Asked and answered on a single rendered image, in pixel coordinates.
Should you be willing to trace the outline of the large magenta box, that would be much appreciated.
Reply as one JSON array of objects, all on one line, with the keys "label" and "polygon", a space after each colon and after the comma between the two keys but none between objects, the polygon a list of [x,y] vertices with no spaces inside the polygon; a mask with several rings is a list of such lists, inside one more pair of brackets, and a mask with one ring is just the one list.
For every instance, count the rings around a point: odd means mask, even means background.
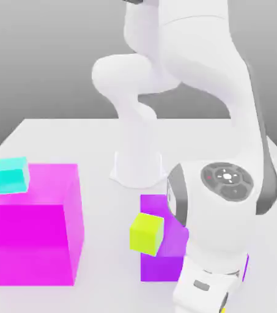
[{"label": "large magenta box", "polygon": [[26,193],[0,195],[0,286],[74,285],[84,243],[77,164],[30,164]]}]

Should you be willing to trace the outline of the large purple box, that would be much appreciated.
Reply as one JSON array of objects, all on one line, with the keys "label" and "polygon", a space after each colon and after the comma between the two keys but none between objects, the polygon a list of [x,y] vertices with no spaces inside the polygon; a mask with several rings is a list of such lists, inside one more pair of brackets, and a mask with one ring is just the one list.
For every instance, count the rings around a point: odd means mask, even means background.
[{"label": "large purple box", "polygon": [[[168,207],[167,196],[164,194],[142,194],[140,198],[140,212],[164,219],[164,235],[160,248],[155,256],[141,254],[142,282],[177,282],[182,268],[188,257],[188,252],[194,251],[203,255],[199,241],[196,239],[199,230],[195,224],[188,227],[181,225],[173,217]],[[213,284],[240,284],[245,280],[249,255],[243,259],[241,267],[227,274],[211,273],[203,268],[195,268],[193,285],[207,291]]]}]

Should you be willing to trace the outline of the small cyan cube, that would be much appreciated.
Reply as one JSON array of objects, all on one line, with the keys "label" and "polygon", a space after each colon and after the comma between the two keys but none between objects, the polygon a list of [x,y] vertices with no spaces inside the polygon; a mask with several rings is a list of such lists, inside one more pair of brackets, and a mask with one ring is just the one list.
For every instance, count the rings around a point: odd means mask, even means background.
[{"label": "small cyan cube", "polygon": [[0,194],[25,193],[29,182],[29,166],[25,156],[0,159]]}]

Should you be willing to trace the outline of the small yellow-green cube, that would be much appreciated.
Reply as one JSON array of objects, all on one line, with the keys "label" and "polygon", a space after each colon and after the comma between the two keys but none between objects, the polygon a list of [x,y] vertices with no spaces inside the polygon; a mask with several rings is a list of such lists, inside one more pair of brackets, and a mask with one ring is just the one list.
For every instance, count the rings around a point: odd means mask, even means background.
[{"label": "small yellow-green cube", "polygon": [[164,238],[164,218],[139,213],[130,226],[130,249],[155,257]]}]

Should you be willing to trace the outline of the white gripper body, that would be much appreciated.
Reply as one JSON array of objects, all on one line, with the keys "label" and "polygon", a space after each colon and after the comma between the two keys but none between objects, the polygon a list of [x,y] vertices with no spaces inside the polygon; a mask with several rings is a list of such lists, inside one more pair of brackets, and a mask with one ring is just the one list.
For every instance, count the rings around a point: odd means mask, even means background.
[{"label": "white gripper body", "polygon": [[240,275],[239,274],[229,274],[229,277],[233,279],[231,284],[229,285],[227,292],[223,298],[223,301],[221,303],[220,309],[218,313],[221,312],[222,308],[226,308],[227,301],[232,297],[232,295],[238,290],[240,287]]}]

